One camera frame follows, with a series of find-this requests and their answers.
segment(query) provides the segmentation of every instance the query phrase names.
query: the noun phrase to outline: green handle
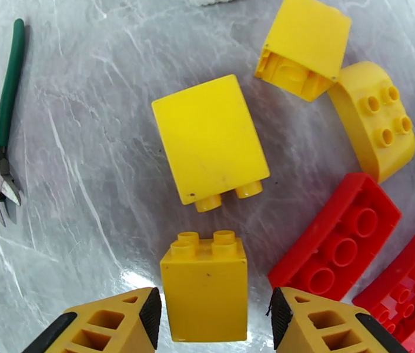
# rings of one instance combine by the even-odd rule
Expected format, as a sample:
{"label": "green handle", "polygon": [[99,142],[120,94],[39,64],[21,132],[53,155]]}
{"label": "green handle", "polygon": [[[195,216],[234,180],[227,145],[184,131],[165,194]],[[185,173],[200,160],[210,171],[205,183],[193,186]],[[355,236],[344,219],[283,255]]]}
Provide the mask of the green handle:
{"label": "green handle", "polygon": [[21,69],[25,56],[25,23],[17,19],[13,28],[12,49],[6,69],[5,83],[0,98],[0,147],[8,146],[10,126],[16,93],[20,83]]}

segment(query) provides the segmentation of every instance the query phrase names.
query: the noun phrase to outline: red duplo brick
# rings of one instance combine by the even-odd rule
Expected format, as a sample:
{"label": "red duplo brick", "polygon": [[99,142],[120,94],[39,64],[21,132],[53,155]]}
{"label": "red duplo brick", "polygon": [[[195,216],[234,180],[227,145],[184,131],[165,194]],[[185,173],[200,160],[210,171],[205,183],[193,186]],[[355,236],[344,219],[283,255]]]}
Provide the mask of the red duplo brick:
{"label": "red duplo brick", "polygon": [[364,273],[401,218],[369,175],[345,176],[307,230],[268,274],[272,287],[294,287],[340,300]]}
{"label": "red duplo brick", "polygon": [[368,310],[410,353],[415,353],[415,236],[353,303]]}

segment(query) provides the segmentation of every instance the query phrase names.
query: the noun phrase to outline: small hole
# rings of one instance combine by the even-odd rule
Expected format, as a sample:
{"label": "small hole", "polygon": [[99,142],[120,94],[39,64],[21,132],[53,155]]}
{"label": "small hole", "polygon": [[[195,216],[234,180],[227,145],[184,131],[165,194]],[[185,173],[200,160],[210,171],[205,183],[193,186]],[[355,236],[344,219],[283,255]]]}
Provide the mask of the small hole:
{"label": "small hole", "polygon": [[368,97],[367,104],[369,105],[369,108],[373,112],[377,112],[380,108],[379,100],[375,98],[374,96]]}
{"label": "small hole", "polygon": [[125,302],[127,304],[134,304],[134,303],[137,302],[137,300],[138,300],[138,297],[134,296],[134,297],[129,297],[127,299],[124,299],[123,302]]}
{"label": "small hole", "polygon": [[366,208],[359,213],[356,221],[357,234],[362,238],[371,236],[377,228],[378,217],[374,210]]}
{"label": "small hole", "polygon": [[392,322],[386,325],[386,330],[392,334],[395,331],[395,324],[393,324]]}
{"label": "small hole", "polygon": [[332,288],[335,282],[335,274],[329,268],[322,268],[316,271],[310,278],[310,292],[315,295],[321,295]]}
{"label": "small hole", "polygon": [[358,245],[353,239],[345,239],[340,242],[333,255],[333,263],[338,267],[345,267],[351,264],[356,258]]}
{"label": "small hole", "polygon": [[331,351],[337,351],[338,349],[361,343],[359,337],[351,330],[328,335],[322,337],[322,339]]}
{"label": "small hole", "polygon": [[386,128],[384,129],[384,131],[382,131],[382,140],[385,145],[392,144],[392,142],[394,141],[394,135],[390,129]]}
{"label": "small hole", "polygon": [[400,97],[399,90],[394,86],[389,87],[389,97],[392,101],[398,100]]}
{"label": "small hole", "polygon": [[408,118],[408,117],[403,117],[402,118],[402,128],[403,128],[403,131],[405,133],[408,133],[408,132],[411,131],[411,120],[410,120],[410,118]]}
{"label": "small hole", "polygon": [[410,304],[407,306],[405,311],[403,311],[402,316],[404,318],[408,318],[413,313],[414,310],[415,310],[415,306]]}
{"label": "small hole", "polygon": [[124,319],[124,314],[112,311],[99,311],[95,313],[88,323],[105,327],[109,329],[117,329]]}
{"label": "small hole", "polygon": [[344,319],[334,311],[317,312],[309,315],[315,328],[322,329],[344,324]]}
{"label": "small hole", "polygon": [[73,338],[72,343],[83,347],[92,348],[95,351],[103,351],[111,337],[95,332],[81,330]]}
{"label": "small hole", "polygon": [[307,302],[310,302],[309,299],[307,298],[303,298],[303,297],[294,297],[294,299],[296,300],[296,302],[300,303],[300,304],[305,304]]}
{"label": "small hole", "polygon": [[390,317],[390,311],[388,309],[386,309],[385,311],[383,311],[379,317],[377,317],[377,320],[379,321],[379,323],[384,323],[385,321],[387,321]]}
{"label": "small hole", "polygon": [[410,297],[410,290],[409,289],[403,290],[399,296],[399,300],[398,300],[399,304],[402,304],[405,301],[407,301],[409,297]]}

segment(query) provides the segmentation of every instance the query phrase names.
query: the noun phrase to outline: toy building block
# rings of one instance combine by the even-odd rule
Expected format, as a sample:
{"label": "toy building block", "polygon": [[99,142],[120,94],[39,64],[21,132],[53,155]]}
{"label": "toy building block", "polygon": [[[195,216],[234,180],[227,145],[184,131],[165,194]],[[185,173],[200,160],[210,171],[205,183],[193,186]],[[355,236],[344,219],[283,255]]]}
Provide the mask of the toy building block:
{"label": "toy building block", "polygon": [[270,172],[237,78],[229,75],[152,103],[183,204],[199,212],[262,192]]}
{"label": "toy building block", "polygon": [[353,303],[371,312],[415,353],[415,237]]}
{"label": "toy building block", "polygon": [[328,94],[363,172],[385,181],[415,154],[411,119],[399,90],[378,65],[359,62],[342,69]]}
{"label": "toy building block", "polygon": [[246,340],[247,258],[233,231],[178,234],[160,270],[174,341]]}
{"label": "toy building block", "polygon": [[270,271],[272,287],[340,300],[387,241],[401,213],[365,173],[345,176],[328,203]]}
{"label": "toy building block", "polygon": [[317,0],[284,0],[255,76],[312,102],[338,80],[350,27]]}
{"label": "toy building block", "polygon": [[359,307],[286,287],[275,288],[270,310],[278,353],[407,353]]}
{"label": "toy building block", "polygon": [[69,308],[23,353],[153,353],[161,313],[157,288]]}

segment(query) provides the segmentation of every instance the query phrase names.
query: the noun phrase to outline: black rubber pad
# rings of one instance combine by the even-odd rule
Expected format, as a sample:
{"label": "black rubber pad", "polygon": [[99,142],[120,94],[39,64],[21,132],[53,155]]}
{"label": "black rubber pad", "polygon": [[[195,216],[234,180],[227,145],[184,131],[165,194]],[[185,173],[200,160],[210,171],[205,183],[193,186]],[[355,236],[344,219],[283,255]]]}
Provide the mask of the black rubber pad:
{"label": "black rubber pad", "polygon": [[159,342],[160,317],[162,316],[162,301],[158,288],[154,288],[140,310],[139,317],[145,332],[152,343],[153,349],[157,349]]}
{"label": "black rubber pad", "polygon": [[389,353],[408,353],[402,345],[374,317],[358,313],[356,318]]}
{"label": "black rubber pad", "polygon": [[275,350],[279,347],[294,313],[287,303],[280,288],[275,288],[270,301],[271,327],[273,328],[273,343]]}
{"label": "black rubber pad", "polygon": [[33,343],[25,348],[23,353],[44,353],[75,318],[77,318],[77,313],[75,312],[60,315],[33,341]]}

